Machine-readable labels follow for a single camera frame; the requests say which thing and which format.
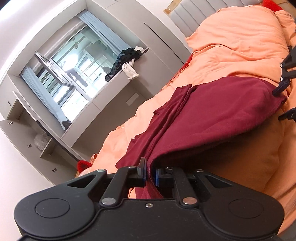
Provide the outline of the dark red garment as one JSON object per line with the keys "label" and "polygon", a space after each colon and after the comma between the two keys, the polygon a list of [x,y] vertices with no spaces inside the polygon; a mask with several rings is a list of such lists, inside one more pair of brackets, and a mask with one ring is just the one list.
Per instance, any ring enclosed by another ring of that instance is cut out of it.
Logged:
{"label": "dark red garment", "polygon": [[263,138],[275,114],[286,102],[274,96],[272,84],[251,77],[223,77],[175,90],[156,109],[147,130],[136,135],[117,168],[147,162],[147,182],[136,188],[138,199],[160,199],[154,169],[157,166],[202,168],[233,182],[262,191],[273,175],[278,158],[275,141],[268,147]]}

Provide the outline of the black clothes pile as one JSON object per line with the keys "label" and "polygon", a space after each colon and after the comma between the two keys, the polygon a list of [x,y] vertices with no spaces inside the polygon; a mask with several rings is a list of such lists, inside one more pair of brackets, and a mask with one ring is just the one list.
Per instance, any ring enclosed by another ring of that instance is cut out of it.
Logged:
{"label": "black clothes pile", "polygon": [[135,51],[133,48],[128,48],[119,53],[119,55],[116,58],[116,61],[112,65],[112,68],[110,69],[110,72],[107,73],[105,76],[106,82],[109,82],[112,80],[112,78],[119,73],[119,71],[122,69],[122,66],[124,63],[126,63],[130,57],[135,57],[137,54],[135,54]]}

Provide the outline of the red pillow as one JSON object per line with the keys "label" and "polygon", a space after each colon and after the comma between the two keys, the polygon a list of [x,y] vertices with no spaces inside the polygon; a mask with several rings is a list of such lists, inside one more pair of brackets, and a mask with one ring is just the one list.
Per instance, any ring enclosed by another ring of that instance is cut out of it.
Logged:
{"label": "red pillow", "polygon": [[85,161],[85,160],[80,160],[77,162],[77,171],[78,173],[82,173],[84,170],[92,167],[92,163]]}

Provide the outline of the orange duvet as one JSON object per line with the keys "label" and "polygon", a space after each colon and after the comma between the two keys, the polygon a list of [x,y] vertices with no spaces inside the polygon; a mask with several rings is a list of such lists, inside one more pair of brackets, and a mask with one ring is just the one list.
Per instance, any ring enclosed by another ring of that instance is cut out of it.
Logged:
{"label": "orange duvet", "polygon": [[[263,6],[232,6],[206,18],[187,38],[193,49],[189,61],[153,98],[144,102],[135,115],[109,133],[99,153],[91,158],[92,167],[115,172],[116,163],[126,154],[130,141],[145,132],[156,109],[170,100],[175,90],[187,85],[200,85],[223,77],[251,77],[264,80],[274,89],[280,82],[280,63],[295,46],[295,22],[286,11],[273,12]],[[280,131],[274,138],[263,138],[268,147],[275,141],[278,165],[260,192],[281,203],[285,218],[284,232],[295,222],[295,122],[278,117],[295,107],[295,82],[280,95],[287,100],[275,114],[270,131]]]}

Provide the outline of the red bed sheet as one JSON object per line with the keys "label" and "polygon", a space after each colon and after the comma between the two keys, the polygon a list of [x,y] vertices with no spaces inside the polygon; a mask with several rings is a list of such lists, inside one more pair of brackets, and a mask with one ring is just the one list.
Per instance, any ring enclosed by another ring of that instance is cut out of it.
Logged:
{"label": "red bed sheet", "polygon": [[283,8],[275,3],[273,0],[263,0],[262,6],[272,10],[273,12],[282,11]]}

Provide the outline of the clear plastic bag on shelf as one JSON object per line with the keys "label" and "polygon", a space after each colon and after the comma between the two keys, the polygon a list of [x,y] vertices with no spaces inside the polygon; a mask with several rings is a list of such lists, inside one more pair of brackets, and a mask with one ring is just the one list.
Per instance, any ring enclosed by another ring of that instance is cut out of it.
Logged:
{"label": "clear plastic bag on shelf", "polygon": [[43,151],[49,140],[50,137],[46,133],[39,133],[34,138],[34,144],[39,150]]}

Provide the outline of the white garment on ledge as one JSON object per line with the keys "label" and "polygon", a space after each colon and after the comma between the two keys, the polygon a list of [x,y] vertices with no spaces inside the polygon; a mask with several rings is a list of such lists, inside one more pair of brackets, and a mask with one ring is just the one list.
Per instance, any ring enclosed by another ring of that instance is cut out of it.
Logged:
{"label": "white garment on ledge", "polygon": [[139,76],[139,74],[135,71],[133,68],[134,62],[136,61],[137,57],[141,57],[142,53],[144,52],[144,48],[140,46],[136,46],[134,49],[135,54],[137,56],[130,57],[129,60],[123,64],[122,71],[125,73],[125,75],[128,77],[128,80],[133,80]]}

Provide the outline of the grey built-in cabinet unit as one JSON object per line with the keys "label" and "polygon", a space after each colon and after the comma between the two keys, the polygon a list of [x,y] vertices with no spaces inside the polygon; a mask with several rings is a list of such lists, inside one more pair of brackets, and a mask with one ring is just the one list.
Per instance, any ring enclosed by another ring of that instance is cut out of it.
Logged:
{"label": "grey built-in cabinet unit", "polygon": [[189,54],[137,1],[10,1],[1,130],[46,180],[70,180]]}

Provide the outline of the grey padded headboard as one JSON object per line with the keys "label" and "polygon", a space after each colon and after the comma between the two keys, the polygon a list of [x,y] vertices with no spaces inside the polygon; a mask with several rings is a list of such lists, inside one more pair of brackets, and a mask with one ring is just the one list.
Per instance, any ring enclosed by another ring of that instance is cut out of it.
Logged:
{"label": "grey padded headboard", "polygon": [[183,0],[172,1],[164,13],[188,37],[208,16],[222,8],[259,5],[258,0]]}

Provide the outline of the light blue curtain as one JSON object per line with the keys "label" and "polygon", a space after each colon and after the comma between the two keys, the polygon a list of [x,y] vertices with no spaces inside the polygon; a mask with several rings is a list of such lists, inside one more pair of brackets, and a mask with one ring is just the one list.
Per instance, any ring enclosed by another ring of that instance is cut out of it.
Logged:
{"label": "light blue curtain", "polygon": [[116,55],[119,55],[121,51],[130,47],[112,29],[107,27],[105,23],[100,21],[89,11],[84,10],[77,16],[81,21],[88,25],[88,27],[93,30],[93,32],[95,32],[95,34],[97,34]]}

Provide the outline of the window with metal frame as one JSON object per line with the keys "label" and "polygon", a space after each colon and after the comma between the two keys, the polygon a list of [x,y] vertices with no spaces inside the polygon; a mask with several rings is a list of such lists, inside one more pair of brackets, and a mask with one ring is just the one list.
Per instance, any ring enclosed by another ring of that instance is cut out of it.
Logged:
{"label": "window with metal frame", "polygon": [[108,30],[85,26],[53,55],[35,54],[37,69],[26,66],[21,77],[60,123],[71,123],[107,84],[126,44]]}

